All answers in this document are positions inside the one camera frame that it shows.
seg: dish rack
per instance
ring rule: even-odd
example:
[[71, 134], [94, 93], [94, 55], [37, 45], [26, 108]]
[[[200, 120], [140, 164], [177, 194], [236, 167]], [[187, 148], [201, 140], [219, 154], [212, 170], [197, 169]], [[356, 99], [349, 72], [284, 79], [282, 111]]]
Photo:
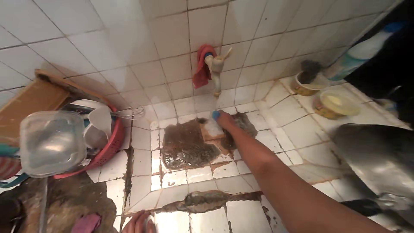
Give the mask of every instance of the dish rack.
[[[111, 104], [108, 104], [108, 107], [113, 112], [117, 111], [117, 109]], [[124, 142], [124, 137], [125, 137], [125, 133], [124, 133], [124, 126], [122, 125], [122, 120], [120, 117], [117, 117], [117, 119], [115, 120], [115, 126], [113, 128], [112, 135], [109, 138], [108, 143], [93, 159], [91, 159], [91, 162], [86, 167], [76, 172], [68, 172], [68, 173], [54, 175], [53, 178], [62, 179], [62, 178], [66, 178], [69, 176], [79, 174], [86, 170], [90, 170], [90, 169], [102, 166], [108, 160], [112, 159], [112, 157], [118, 152], [119, 148]]]

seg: plastic tub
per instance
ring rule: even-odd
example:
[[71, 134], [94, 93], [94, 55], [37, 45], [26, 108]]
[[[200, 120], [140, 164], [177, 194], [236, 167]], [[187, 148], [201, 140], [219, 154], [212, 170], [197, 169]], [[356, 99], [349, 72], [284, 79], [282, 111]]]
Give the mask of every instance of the plastic tub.
[[361, 111], [361, 108], [346, 95], [330, 90], [315, 98], [313, 108], [317, 114], [332, 120], [355, 116]]
[[299, 95], [303, 95], [303, 96], [311, 96], [311, 95], [316, 94], [318, 91], [329, 87], [329, 80], [326, 79], [325, 76], [323, 76], [323, 74], [321, 73], [316, 75], [315, 80], [311, 82], [310, 84], [301, 84], [298, 80], [298, 76], [301, 73], [302, 72], [298, 73], [295, 76], [295, 79], [292, 81], [290, 85], [292, 88], [292, 91], [294, 91], [295, 93]]

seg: pink rag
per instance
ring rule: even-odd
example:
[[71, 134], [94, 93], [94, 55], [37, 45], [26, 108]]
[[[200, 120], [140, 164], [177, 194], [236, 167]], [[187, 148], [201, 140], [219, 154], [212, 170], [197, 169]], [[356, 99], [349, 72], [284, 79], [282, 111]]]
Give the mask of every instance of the pink rag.
[[198, 52], [197, 52], [198, 65], [197, 65], [197, 70], [195, 71], [195, 74], [193, 75], [193, 83], [196, 89], [204, 85], [207, 85], [208, 80], [211, 80], [210, 70], [207, 64], [204, 62], [204, 56], [206, 53], [212, 53], [213, 57], [217, 56], [216, 51], [214, 51], [214, 48], [209, 44], [203, 44], [202, 46], [200, 46], [200, 48], [198, 48]]

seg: plastic container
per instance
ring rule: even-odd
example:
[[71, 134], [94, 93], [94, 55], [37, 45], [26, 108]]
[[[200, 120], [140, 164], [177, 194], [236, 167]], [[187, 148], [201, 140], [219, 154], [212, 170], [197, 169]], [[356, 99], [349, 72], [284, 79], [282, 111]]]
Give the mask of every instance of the plastic container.
[[329, 87], [329, 80], [326, 79], [321, 73], [316, 75], [316, 78], [310, 84], [302, 84], [298, 80], [298, 76], [301, 73], [298, 73], [295, 76], [295, 79], [291, 83], [292, 91], [299, 95], [311, 96], [316, 94], [318, 91]]
[[76, 112], [47, 111], [28, 115], [20, 123], [22, 170], [31, 177], [60, 174], [86, 158], [84, 122]]
[[325, 118], [336, 120], [344, 116], [355, 116], [361, 108], [351, 99], [335, 91], [324, 91], [313, 101], [315, 112]]

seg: broken tile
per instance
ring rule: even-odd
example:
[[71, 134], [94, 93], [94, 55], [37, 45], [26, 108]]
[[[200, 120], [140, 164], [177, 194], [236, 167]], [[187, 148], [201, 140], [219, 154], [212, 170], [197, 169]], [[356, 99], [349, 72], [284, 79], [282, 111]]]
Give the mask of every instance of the broken tile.
[[125, 181], [123, 179], [109, 180], [106, 182], [106, 196], [115, 204], [116, 215], [122, 214], [124, 204]]
[[151, 175], [151, 151], [134, 149], [132, 176]]
[[190, 214], [191, 233], [230, 232], [224, 207], [205, 213]]
[[151, 131], [151, 150], [159, 149], [159, 130]]
[[220, 191], [229, 194], [253, 192], [252, 187], [239, 175], [216, 179], [216, 184]]
[[215, 179], [239, 175], [235, 162], [214, 164], [211, 168]]
[[257, 107], [253, 102], [250, 102], [247, 104], [236, 105], [235, 107], [237, 111], [241, 113], [257, 111]]
[[166, 173], [164, 174], [164, 177], [162, 177], [162, 188], [168, 188], [182, 184], [187, 184], [187, 175], [185, 173], [185, 170]]
[[99, 182], [114, 180], [124, 177], [127, 172], [128, 155], [125, 151], [120, 151], [108, 160], [101, 167]]
[[154, 219], [157, 232], [190, 233], [190, 218], [187, 212], [155, 213]]
[[279, 146], [279, 142], [276, 137], [272, 134], [270, 130], [259, 131], [256, 139], [263, 143], [267, 148], [269, 148], [273, 153], [282, 152], [282, 148]]
[[228, 201], [226, 206], [233, 233], [272, 233], [260, 201]]
[[213, 173], [211, 172], [210, 166], [187, 170], [187, 180], [189, 184], [212, 179]]
[[173, 203], [176, 201], [182, 201], [184, 200], [187, 194], [188, 194], [187, 184], [170, 187], [168, 189], [162, 189], [156, 208], [161, 208], [169, 203]]
[[257, 131], [269, 129], [269, 126], [267, 125], [262, 115], [260, 115], [259, 111], [248, 112], [246, 115], [250, 123], [254, 125]]

